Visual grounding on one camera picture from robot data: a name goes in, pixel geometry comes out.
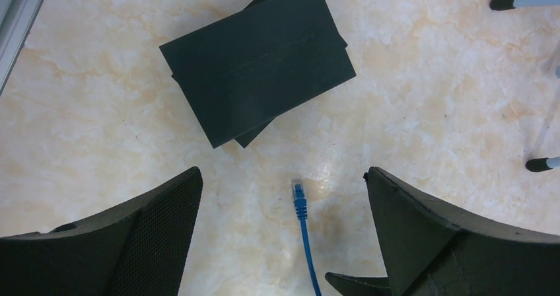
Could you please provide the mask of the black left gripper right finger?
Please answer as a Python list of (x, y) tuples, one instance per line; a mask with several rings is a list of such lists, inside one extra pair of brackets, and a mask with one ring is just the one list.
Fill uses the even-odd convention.
[(394, 295), (559, 294), (557, 235), (482, 217), (379, 167), (365, 180)]

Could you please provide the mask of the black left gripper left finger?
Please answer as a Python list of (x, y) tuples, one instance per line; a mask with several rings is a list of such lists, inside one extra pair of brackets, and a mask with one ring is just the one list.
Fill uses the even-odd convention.
[(196, 166), (48, 233), (1, 239), (2, 295), (177, 295), (203, 191)]

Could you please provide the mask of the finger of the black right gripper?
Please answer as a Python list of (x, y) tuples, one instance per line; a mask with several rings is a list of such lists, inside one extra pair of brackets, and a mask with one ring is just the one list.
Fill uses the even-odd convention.
[(355, 277), (327, 272), (325, 279), (342, 296), (392, 295), (387, 277)]

